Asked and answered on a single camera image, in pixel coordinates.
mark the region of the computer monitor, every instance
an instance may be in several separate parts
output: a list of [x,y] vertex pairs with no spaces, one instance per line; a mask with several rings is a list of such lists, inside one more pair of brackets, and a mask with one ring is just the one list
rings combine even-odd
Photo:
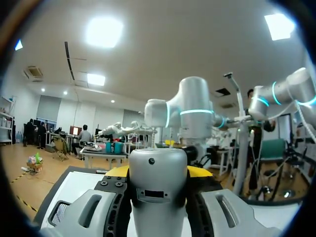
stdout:
[[96,128],[96,129],[95,129],[95,133],[94,133],[94,135],[98,135],[100,131],[102,131],[102,130],[101,130],[101,129]]
[[70,126],[69,134],[71,134],[71,135],[79,135],[81,133],[81,130],[82,130],[81,127]]
[[33,125],[40,127],[40,121],[39,120],[33,120]]

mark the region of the man sitting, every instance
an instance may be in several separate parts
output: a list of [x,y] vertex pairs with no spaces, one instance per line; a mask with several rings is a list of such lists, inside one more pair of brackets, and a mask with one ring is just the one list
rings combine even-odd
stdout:
[[87,131],[88,126],[84,125],[83,126],[83,131],[81,131],[81,133],[78,136],[79,139],[79,143],[73,143],[72,147],[73,147],[73,152],[76,156],[76,158],[79,158],[78,153],[76,151],[76,148],[81,148],[84,146],[85,142],[92,142],[92,135]]

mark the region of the person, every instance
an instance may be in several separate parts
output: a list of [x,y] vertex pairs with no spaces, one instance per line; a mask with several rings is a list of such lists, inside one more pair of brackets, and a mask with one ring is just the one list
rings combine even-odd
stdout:
[[40,123],[39,129],[38,129],[38,134],[39,134],[39,147],[45,148],[45,140],[46,140],[46,126],[44,122]]
[[83,126],[83,131],[78,136],[79,143],[73,143],[72,148],[73,148],[73,153],[75,154],[76,158],[78,157],[78,153],[76,151],[76,148],[81,148],[84,145],[84,142],[92,142],[92,135],[87,131],[88,126],[85,124]]
[[[251,99],[253,97],[253,89],[248,90],[247,92],[249,105],[251,103]],[[249,115],[248,109],[245,110],[246,115]],[[276,121],[273,120],[271,123],[269,121],[263,122],[263,129],[267,132],[273,132],[276,127]],[[253,163],[258,157],[260,153],[261,147],[261,138],[262,138],[262,127],[260,125],[250,126],[249,132],[254,131],[254,139],[253,139],[253,148],[248,147],[248,164]],[[251,195],[255,195],[256,189],[258,188],[258,174],[256,169],[257,163],[253,165],[251,169],[250,179],[249,179],[249,192]],[[260,173],[261,164],[259,163],[258,172]]]
[[26,147],[28,144],[32,144],[34,140],[34,125],[33,125],[33,119],[30,119],[30,121],[24,126],[24,132],[23,132],[23,146]]

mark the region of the box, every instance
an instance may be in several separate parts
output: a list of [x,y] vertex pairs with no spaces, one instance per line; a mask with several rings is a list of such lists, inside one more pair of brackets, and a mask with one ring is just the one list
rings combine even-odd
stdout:
[[32,164],[32,163],[26,162],[26,165],[30,169],[33,169],[35,172],[40,172],[42,170],[43,160],[39,164]]

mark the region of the table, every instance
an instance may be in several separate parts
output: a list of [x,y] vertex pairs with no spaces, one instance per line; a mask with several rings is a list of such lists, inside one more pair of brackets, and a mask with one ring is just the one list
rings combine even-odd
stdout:
[[82,158],[84,159],[85,168],[92,168],[92,159],[90,159],[91,162],[89,162],[90,157],[105,157],[110,162],[110,170],[112,169],[112,160],[119,159],[119,162],[117,162],[118,167],[119,167],[122,159],[125,159],[127,156],[127,154],[125,153],[121,153],[121,154],[108,153],[105,151],[105,149],[102,149],[99,152],[95,152],[95,151],[88,151],[86,148],[83,148],[80,151],[80,154],[82,155]]
[[76,135],[66,135],[66,143],[69,146],[69,154],[72,151],[72,143],[74,142],[74,139],[77,139],[78,137]]

